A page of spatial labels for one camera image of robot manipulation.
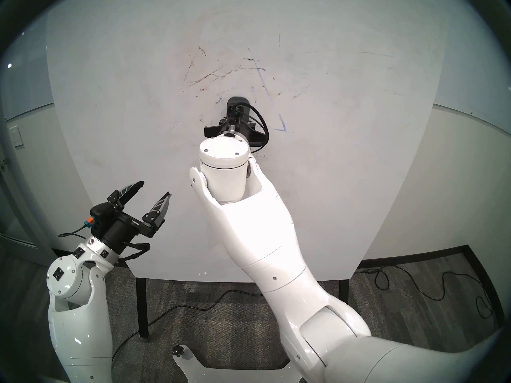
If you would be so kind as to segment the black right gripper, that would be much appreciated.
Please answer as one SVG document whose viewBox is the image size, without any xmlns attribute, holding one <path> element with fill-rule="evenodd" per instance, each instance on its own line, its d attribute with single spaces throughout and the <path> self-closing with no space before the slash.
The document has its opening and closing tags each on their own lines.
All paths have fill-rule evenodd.
<svg viewBox="0 0 511 383">
<path fill-rule="evenodd" d="M 220 120 L 216 126 L 206 126 L 204 127 L 204 137 L 212 138 L 220 136 L 228 131 L 228 125 L 227 120 Z M 249 146 L 265 146 L 268 143 L 267 134 L 255 130 L 244 120 L 236 121 L 235 132 L 242 135 L 247 140 Z"/>
</svg>

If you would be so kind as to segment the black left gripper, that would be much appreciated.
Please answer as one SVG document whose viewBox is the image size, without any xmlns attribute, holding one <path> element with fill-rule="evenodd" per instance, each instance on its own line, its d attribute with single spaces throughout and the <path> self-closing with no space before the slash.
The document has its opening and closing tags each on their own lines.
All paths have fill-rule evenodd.
<svg viewBox="0 0 511 383">
<path fill-rule="evenodd" d="M 108 203 L 113 205 L 114 209 L 99 218 L 99 240 L 116 254 L 122 254 L 127 247 L 138 250 L 137 254 L 148 252 L 151 248 L 149 243 L 134 244 L 132 240 L 139 234 L 152 238 L 155 235 L 155 229 L 158 229 L 164 222 L 169 200 L 172 197 L 169 192 L 143 216 L 142 222 L 122 212 L 125 205 L 143 185 L 144 181 L 138 181 L 121 190 L 114 190 L 107 198 Z"/>
</svg>

